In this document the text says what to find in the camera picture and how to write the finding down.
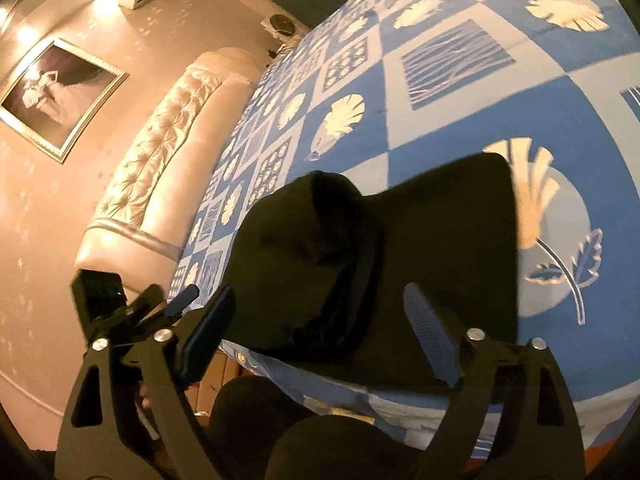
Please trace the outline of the person's left hand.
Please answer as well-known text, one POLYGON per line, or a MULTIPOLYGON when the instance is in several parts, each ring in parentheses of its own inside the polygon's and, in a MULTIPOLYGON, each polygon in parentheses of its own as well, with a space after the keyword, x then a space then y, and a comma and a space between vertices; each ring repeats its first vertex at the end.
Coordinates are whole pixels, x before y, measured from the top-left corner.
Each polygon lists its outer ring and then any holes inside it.
POLYGON ((150 398, 150 389, 147 384, 142 382, 139 385, 139 403, 142 410, 149 410, 152 406, 151 398, 150 398))

